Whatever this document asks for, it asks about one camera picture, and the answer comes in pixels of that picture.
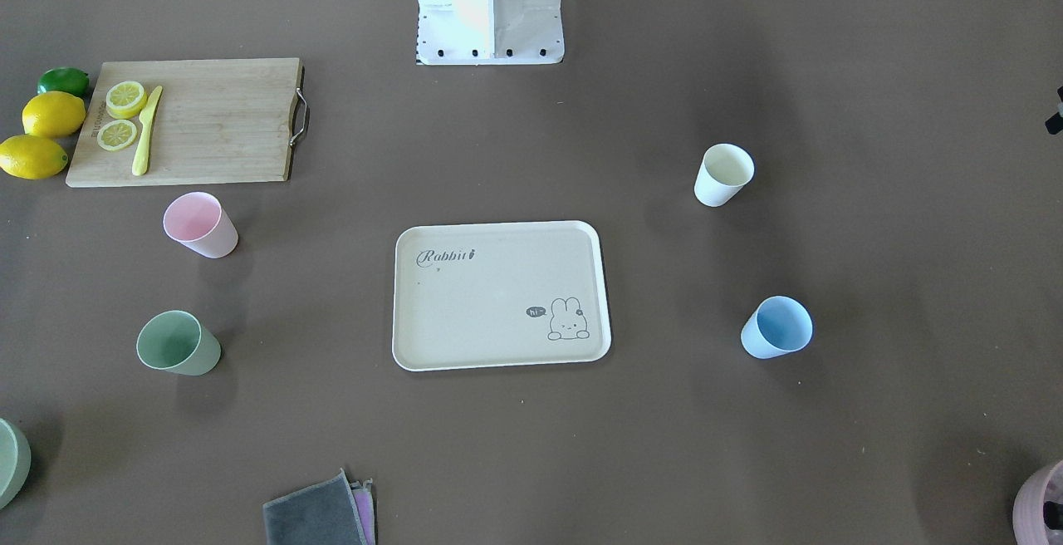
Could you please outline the yellow plastic knife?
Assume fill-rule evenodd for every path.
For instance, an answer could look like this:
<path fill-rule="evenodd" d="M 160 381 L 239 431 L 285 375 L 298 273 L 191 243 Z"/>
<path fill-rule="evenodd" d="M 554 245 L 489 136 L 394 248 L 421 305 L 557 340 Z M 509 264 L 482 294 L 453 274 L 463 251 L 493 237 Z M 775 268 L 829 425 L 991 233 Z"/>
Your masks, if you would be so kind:
<path fill-rule="evenodd" d="M 141 129 L 132 166 L 130 166 L 130 172 L 132 175 L 147 174 L 149 168 L 149 144 L 151 144 L 154 118 L 157 106 L 159 105 L 159 99 L 162 98 L 163 90 L 164 88 L 162 86 L 156 86 L 154 90 L 148 95 L 144 110 L 140 110 L 138 114 L 138 120 L 140 121 Z"/>

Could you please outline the green bowl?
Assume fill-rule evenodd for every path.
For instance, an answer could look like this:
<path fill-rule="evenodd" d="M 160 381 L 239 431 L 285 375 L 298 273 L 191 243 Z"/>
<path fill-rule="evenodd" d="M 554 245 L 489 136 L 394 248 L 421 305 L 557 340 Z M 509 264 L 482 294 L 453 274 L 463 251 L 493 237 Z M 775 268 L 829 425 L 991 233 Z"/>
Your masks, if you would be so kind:
<path fill-rule="evenodd" d="M 7 507 L 24 486 L 31 462 L 26 435 L 11 421 L 1 419 L 1 508 Z"/>

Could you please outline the grey folded cloth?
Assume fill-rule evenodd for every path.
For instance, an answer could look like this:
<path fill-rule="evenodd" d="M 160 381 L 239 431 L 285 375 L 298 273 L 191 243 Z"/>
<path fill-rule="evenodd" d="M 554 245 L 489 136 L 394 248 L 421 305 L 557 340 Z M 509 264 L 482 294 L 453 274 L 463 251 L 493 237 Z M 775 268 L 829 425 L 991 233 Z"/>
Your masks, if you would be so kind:
<path fill-rule="evenodd" d="M 268 544 L 375 544 L 373 480 L 333 479 L 261 506 Z"/>

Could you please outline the lemon half slice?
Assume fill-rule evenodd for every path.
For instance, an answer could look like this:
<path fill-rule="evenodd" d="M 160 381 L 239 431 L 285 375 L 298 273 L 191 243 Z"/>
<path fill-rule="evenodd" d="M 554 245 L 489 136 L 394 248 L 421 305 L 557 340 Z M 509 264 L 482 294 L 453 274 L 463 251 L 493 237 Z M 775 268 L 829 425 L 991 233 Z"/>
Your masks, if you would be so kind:
<path fill-rule="evenodd" d="M 138 81 L 121 81 L 105 95 L 105 110 L 113 120 L 130 120 L 147 105 L 148 91 Z"/>
<path fill-rule="evenodd" d="M 109 152 L 135 144 L 138 127 L 130 120 L 113 120 L 96 132 L 96 144 Z"/>

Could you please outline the pink cup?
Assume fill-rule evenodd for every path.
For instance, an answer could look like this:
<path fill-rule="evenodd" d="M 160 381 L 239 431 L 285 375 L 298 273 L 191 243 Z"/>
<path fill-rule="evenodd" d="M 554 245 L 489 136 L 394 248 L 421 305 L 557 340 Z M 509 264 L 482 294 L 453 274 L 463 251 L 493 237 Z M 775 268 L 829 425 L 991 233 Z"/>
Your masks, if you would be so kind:
<path fill-rule="evenodd" d="M 206 258 L 227 256 L 238 243 L 238 233 L 216 197 L 206 192 L 179 195 L 162 219 L 164 233 Z"/>

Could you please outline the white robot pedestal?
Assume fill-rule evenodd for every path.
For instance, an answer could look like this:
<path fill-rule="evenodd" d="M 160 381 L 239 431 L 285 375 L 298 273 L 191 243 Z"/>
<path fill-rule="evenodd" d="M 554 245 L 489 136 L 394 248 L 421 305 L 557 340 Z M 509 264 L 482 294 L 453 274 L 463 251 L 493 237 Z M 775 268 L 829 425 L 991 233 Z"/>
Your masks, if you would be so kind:
<path fill-rule="evenodd" d="M 561 0 L 418 0 L 415 59 L 425 66 L 557 64 Z"/>

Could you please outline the wooden cutting board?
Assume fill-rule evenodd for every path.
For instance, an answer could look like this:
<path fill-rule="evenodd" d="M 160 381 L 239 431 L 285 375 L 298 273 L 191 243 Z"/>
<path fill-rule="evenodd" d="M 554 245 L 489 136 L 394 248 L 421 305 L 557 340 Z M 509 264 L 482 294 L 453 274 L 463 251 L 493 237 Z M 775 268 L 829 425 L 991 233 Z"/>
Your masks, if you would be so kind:
<path fill-rule="evenodd" d="M 301 59 L 107 61 L 66 173 L 70 188 L 280 182 L 288 178 Z M 105 96 L 121 81 L 162 86 L 144 175 L 133 148 L 107 151 Z"/>

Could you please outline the light blue cup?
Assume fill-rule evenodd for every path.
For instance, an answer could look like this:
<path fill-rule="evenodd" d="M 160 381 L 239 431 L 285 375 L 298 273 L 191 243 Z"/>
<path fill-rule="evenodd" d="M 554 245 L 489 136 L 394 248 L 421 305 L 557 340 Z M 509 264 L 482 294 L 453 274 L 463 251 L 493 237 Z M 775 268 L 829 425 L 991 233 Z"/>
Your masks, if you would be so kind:
<path fill-rule="evenodd" d="M 741 330 L 741 343 L 748 355 L 771 359 L 802 351 L 812 340 L 810 313 L 795 299 L 777 295 L 764 299 Z"/>

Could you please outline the cream white cup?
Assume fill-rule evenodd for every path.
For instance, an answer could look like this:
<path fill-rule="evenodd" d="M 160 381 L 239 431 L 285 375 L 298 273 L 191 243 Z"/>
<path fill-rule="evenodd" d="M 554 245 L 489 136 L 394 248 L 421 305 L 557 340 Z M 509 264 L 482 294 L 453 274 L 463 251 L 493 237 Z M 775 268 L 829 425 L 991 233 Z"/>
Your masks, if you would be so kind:
<path fill-rule="evenodd" d="M 713 144 L 703 155 L 693 192 L 706 207 L 721 207 L 737 195 L 754 174 L 755 163 L 743 148 Z"/>

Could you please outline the pink bowl with ice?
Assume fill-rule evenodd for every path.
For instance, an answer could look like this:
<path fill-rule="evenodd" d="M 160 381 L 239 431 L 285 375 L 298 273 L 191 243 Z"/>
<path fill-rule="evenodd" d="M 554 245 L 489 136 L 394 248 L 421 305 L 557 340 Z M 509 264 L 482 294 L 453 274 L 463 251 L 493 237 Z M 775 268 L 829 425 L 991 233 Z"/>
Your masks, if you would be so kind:
<path fill-rule="evenodd" d="M 1020 486 L 1012 510 L 1017 544 L 1062 544 L 1062 462 L 1048 464 Z"/>

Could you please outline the green cup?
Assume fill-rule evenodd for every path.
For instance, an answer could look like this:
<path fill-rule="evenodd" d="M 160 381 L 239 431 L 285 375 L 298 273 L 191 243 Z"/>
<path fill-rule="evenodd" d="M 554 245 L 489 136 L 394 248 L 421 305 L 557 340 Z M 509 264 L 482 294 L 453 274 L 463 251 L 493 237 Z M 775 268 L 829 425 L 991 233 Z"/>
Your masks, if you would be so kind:
<path fill-rule="evenodd" d="M 145 367 L 193 377 L 209 372 L 223 355 L 217 338 L 197 317 L 181 310 L 149 319 L 138 334 L 136 352 Z"/>

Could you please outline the green lime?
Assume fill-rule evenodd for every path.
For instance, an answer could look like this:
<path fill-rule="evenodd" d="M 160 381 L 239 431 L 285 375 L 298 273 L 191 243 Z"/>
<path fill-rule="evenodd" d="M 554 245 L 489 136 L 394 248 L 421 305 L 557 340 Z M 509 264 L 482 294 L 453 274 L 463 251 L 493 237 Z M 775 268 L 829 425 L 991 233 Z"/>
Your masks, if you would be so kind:
<path fill-rule="evenodd" d="M 81 69 L 75 67 L 63 66 L 43 72 L 43 75 L 37 81 L 37 93 L 60 91 L 60 93 L 84 97 L 90 86 L 91 79 L 86 71 L 81 71 Z"/>

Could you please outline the yellow lemon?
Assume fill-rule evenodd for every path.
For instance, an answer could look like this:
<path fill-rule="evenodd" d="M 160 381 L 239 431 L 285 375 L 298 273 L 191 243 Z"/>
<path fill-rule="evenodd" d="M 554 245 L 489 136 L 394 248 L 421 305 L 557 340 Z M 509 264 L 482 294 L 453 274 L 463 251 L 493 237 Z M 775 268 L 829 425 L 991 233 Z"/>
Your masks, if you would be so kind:
<path fill-rule="evenodd" d="M 82 127 L 86 109 L 82 98 L 64 91 L 46 91 L 31 98 L 22 110 L 26 134 L 60 139 Z"/>
<path fill-rule="evenodd" d="M 20 134 L 1 144 L 1 167 L 17 178 L 52 177 L 68 166 L 68 155 L 55 140 Z"/>

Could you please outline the cream rabbit tray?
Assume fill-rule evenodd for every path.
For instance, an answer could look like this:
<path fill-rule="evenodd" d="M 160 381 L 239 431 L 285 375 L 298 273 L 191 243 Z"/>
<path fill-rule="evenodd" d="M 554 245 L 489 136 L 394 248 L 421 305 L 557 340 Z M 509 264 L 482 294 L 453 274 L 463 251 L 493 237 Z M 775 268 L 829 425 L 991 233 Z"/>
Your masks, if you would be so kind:
<path fill-rule="evenodd" d="M 580 220 L 434 224 L 395 243 L 392 356 L 407 371 L 597 361 L 612 334 Z"/>

